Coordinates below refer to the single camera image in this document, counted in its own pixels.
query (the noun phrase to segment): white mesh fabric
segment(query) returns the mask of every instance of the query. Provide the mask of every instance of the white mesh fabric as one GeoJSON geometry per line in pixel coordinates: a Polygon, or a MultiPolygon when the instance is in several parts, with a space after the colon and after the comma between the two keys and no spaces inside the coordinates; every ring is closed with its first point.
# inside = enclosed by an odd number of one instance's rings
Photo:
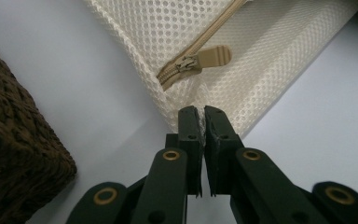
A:
{"type": "Polygon", "coordinates": [[[358,9],[358,0],[247,3],[205,45],[229,45],[233,50],[232,62],[204,69],[200,75],[183,79],[163,91],[156,79],[159,69],[191,44],[230,1],[87,1],[120,38],[173,130],[180,108],[213,105],[227,113],[239,134],[255,124],[358,9]],[[179,4],[183,4],[180,17],[179,10],[172,14],[179,4]],[[195,10],[200,6],[211,9],[195,10]],[[150,8],[159,14],[146,13],[150,8]],[[188,13],[189,10],[202,13],[188,13]],[[167,33],[173,27],[178,28],[175,31],[179,35],[167,33]]]}

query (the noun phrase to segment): brown wicker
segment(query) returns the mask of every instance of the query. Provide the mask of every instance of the brown wicker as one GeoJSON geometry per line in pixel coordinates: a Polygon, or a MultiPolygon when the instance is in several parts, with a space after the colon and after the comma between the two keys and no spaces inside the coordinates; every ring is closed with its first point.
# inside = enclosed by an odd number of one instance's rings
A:
{"type": "Polygon", "coordinates": [[[0,59],[0,223],[24,223],[75,174],[68,151],[0,59]]]}

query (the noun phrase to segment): zipper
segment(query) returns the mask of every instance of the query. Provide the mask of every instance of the zipper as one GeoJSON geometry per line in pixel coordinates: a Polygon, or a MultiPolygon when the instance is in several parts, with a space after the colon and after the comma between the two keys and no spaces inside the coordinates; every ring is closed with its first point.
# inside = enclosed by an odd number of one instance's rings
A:
{"type": "Polygon", "coordinates": [[[248,0],[233,0],[219,18],[217,18],[193,44],[175,59],[169,61],[160,70],[157,79],[163,90],[166,91],[179,79],[201,73],[202,68],[223,66],[230,62],[231,50],[228,46],[214,46],[209,49],[200,49],[247,1],[248,0]]]}

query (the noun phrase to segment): metal rivet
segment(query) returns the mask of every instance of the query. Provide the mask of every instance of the metal rivet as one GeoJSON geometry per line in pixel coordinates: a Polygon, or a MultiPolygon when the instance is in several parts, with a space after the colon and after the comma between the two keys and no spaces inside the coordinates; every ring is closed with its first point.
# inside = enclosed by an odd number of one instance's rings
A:
{"type": "Polygon", "coordinates": [[[95,195],[94,195],[94,202],[98,205],[106,205],[111,203],[112,201],[115,200],[115,198],[117,197],[117,190],[113,189],[113,188],[104,188],[101,189],[100,191],[98,191],[95,195]],[[101,198],[101,195],[103,193],[111,193],[110,197],[103,199],[101,198]]]}
{"type": "Polygon", "coordinates": [[[164,152],[164,154],[162,154],[162,157],[167,161],[176,161],[177,159],[179,159],[180,154],[177,151],[171,150],[164,152]]]}
{"type": "Polygon", "coordinates": [[[333,200],[336,203],[341,203],[345,205],[350,205],[354,203],[353,196],[347,192],[345,189],[337,188],[337,187],[327,187],[324,190],[327,197],[333,200]]]}
{"type": "Polygon", "coordinates": [[[261,158],[260,154],[252,150],[243,152],[242,156],[250,161],[258,161],[261,158]]]}

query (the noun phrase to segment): white table surface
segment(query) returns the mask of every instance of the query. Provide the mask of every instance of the white table surface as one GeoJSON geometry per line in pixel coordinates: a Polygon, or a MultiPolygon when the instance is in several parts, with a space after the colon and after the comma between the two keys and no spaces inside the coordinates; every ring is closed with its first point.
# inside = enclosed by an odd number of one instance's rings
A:
{"type": "MultiPolygon", "coordinates": [[[[0,1],[0,56],[77,163],[76,180],[27,223],[64,223],[92,186],[145,176],[168,126],[130,59],[82,1],[0,1]]],[[[358,17],[242,138],[300,187],[358,191],[358,17]]],[[[235,223],[228,197],[189,196],[187,223],[235,223]]]]}

